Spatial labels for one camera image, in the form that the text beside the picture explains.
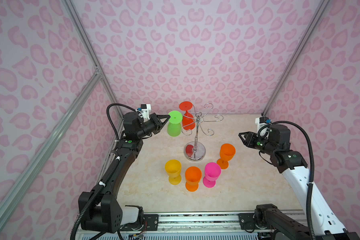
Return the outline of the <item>orange back wine glass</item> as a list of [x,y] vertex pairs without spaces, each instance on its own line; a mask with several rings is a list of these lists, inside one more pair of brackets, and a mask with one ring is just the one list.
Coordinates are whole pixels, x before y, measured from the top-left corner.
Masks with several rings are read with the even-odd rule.
[[186,189],[189,192],[195,192],[199,188],[199,182],[202,178],[202,171],[197,167],[189,167],[185,172]]

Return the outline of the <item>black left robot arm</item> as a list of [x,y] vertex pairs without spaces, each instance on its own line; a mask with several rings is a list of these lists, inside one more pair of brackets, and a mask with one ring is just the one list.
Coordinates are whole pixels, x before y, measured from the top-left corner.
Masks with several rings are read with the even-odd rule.
[[169,119],[169,115],[155,113],[150,114],[147,121],[144,121],[139,112],[124,115],[123,135],[112,150],[114,159],[92,190],[81,193],[79,197],[80,213],[71,231],[72,240],[76,238],[79,228],[103,235],[116,233],[123,226],[138,228],[144,225],[143,208],[121,207],[117,196],[128,169],[143,147],[143,139],[158,134]]

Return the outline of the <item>green plastic wine glass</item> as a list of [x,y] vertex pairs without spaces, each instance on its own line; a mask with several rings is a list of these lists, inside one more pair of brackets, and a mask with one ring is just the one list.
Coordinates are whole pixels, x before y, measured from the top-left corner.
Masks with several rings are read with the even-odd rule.
[[182,132],[183,115],[179,111],[169,112],[170,119],[168,122],[167,133],[171,137],[177,137]]

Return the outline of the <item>aluminium frame post right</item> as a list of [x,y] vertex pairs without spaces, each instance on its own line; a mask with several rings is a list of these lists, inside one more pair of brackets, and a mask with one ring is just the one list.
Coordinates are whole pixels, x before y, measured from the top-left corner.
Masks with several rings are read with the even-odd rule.
[[290,60],[287,62],[286,68],[283,71],[274,91],[272,92],[271,97],[270,97],[268,103],[266,104],[264,111],[261,113],[262,117],[268,116],[270,114],[271,108],[272,108],[273,104],[275,103],[275,101],[278,97],[278,94],[281,92],[282,87],[284,86],[285,82],[288,80],[288,77],[289,77],[293,67],[296,65],[300,56],[303,54],[306,46],[309,43],[310,38],[314,35],[316,29],[320,25],[331,2],[332,1],[330,1],[330,0],[321,0],[319,2],[319,5],[318,5],[317,9],[315,10],[304,33],[302,34],[301,39],[298,41],[298,45],[297,45],[295,51],[293,52]]

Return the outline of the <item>aluminium diagonal frame bar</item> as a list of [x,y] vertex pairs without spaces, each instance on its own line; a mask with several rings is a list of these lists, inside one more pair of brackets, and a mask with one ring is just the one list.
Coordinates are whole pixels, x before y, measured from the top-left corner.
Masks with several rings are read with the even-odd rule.
[[51,157],[63,136],[77,117],[78,113],[86,103],[92,91],[101,80],[102,74],[97,73],[92,76],[88,84],[84,87],[75,101],[71,104],[65,115],[56,125],[49,138],[39,148],[30,161],[24,172],[19,176],[6,197],[0,203],[0,233],[13,215],[19,203],[24,198],[30,186],[39,175],[44,165]]

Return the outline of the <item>orange wine glass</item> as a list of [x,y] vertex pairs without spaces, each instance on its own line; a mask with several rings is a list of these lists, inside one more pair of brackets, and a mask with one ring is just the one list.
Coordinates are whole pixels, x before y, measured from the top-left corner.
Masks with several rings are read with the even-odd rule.
[[189,192],[195,192],[199,188],[199,182],[202,178],[202,171],[197,167],[189,167],[185,172],[186,189]]
[[229,161],[235,156],[236,149],[231,144],[223,144],[220,149],[220,158],[217,160],[217,164],[222,170],[229,167]]

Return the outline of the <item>pink plastic wine glass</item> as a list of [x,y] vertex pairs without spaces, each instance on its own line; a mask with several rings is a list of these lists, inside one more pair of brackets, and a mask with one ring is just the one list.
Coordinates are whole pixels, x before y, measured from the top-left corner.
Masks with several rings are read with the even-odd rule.
[[207,188],[213,188],[221,175],[221,168],[217,163],[208,163],[204,169],[203,184]]

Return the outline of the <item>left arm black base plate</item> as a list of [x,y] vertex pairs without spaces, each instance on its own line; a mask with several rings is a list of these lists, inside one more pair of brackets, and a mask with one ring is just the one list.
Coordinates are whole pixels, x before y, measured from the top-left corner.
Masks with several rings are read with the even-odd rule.
[[129,223],[121,228],[121,231],[134,231],[134,232],[146,232],[156,231],[158,229],[159,215],[157,214],[144,214],[137,218],[134,223]]

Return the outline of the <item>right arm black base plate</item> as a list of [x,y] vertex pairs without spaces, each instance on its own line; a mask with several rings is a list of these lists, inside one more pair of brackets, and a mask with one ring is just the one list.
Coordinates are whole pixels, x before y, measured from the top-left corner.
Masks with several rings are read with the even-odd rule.
[[241,226],[241,230],[244,230],[247,233],[254,232],[274,232],[276,229],[273,226],[261,225],[256,222],[254,213],[239,213],[239,224]]

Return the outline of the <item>yellow plastic wine glass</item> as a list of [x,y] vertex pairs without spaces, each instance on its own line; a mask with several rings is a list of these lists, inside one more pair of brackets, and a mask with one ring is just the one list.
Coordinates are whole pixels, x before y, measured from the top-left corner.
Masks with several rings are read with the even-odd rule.
[[165,171],[170,184],[178,185],[181,182],[181,170],[182,164],[178,160],[169,160],[166,162]]

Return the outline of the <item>orange front wine glass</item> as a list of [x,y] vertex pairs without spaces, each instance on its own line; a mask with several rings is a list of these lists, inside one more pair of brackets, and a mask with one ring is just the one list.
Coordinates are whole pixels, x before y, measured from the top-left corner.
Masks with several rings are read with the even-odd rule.
[[229,167],[229,161],[235,156],[236,149],[231,144],[223,144],[220,149],[220,158],[217,160],[217,164],[222,170]]

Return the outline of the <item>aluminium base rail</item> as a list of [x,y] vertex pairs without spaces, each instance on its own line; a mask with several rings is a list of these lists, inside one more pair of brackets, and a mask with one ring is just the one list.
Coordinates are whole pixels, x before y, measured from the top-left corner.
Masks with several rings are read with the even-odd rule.
[[156,231],[105,233],[101,240],[270,240],[273,232],[241,230],[239,212],[161,212]]

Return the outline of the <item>red plastic wine glass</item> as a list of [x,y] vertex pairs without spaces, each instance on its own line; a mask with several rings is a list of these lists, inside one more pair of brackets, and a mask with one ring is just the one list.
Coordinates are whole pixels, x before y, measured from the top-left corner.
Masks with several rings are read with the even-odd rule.
[[189,101],[184,101],[179,104],[179,109],[184,111],[182,125],[185,131],[193,130],[196,127],[194,116],[190,113],[193,104]]

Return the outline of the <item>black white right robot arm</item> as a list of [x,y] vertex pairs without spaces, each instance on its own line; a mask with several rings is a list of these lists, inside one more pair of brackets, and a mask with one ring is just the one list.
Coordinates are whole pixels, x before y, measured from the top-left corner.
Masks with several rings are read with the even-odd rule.
[[[304,135],[310,161],[291,150],[291,131],[294,126]],[[358,240],[356,232],[350,232],[336,217],[314,182],[315,162],[311,140],[299,125],[289,121],[266,124],[254,132],[239,133],[243,144],[270,156],[276,167],[294,191],[307,219],[303,225],[284,214],[273,204],[258,205],[254,211],[254,226],[274,228],[273,239],[286,240]]]

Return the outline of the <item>aluminium frame post left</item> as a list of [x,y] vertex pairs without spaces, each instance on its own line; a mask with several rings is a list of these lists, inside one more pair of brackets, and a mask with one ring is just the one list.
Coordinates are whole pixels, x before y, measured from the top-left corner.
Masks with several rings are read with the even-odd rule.
[[111,85],[108,81],[108,78],[107,78],[106,74],[104,73],[103,67],[98,59],[97,54],[95,53],[94,47],[93,47],[93,45],[90,41],[90,38],[84,28],[83,22],[81,21],[81,18],[77,12],[74,2],[63,0],[63,1],[61,1],[61,3],[64,5],[66,12],[69,15],[69,18],[71,19],[73,26],[74,26],[75,30],[77,31],[77,34],[83,43],[83,46],[88,54],[88,57],[91,60],[92,65],[96,70],[95,71],[96,77],[100,78],[100,81],[103,84],[103,87],[105,88],[106,93],[108,94],[108,97],[110,98],[111,103],[117,103],[118,101],[115,96],[115,93],[113,92]]

